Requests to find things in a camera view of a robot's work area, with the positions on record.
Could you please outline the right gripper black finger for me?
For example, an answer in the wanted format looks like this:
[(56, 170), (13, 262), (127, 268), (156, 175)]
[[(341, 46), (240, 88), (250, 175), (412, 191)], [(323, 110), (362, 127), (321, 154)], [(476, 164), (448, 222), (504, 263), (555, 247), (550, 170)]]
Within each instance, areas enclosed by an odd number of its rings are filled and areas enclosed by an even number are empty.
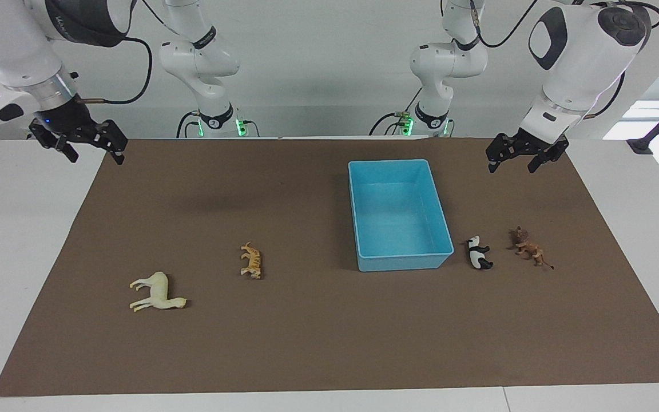
[(118, 165), (125, 161), (124, 151), (128, 141), (115, 121), (105, 120), (96, 125), (96, 147), (107, 151)]
[(38, 119), (34, 119), (29, 124), (30, 134), (45, 149), (55, 149), (63, 154), (68, 161), (76, 163), (78, 161), (78, 152), (71, 146), (65, 137), (58, 137), (50, 132)]

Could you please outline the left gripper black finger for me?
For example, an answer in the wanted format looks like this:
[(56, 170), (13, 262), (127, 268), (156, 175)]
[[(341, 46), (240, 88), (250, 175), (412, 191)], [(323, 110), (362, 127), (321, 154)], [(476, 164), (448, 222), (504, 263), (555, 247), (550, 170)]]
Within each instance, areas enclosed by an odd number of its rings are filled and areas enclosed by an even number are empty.
[(555, 144), (550, 146), (550, 148), (539, 149), (539, 151), (537, 151), (536, 155), (527, 165), (529, 173), (533, 174), (543, 164), (559, 161), (560, 157), (562, 157), (562, 155), (566, 152), (568, 146), (568, 139), (566, 137), (561, 137), (556, 141)]
[(499, 166), (516, 157), (516, 136), (498, 133), (486, 148), (487, 169), (494, 174)]

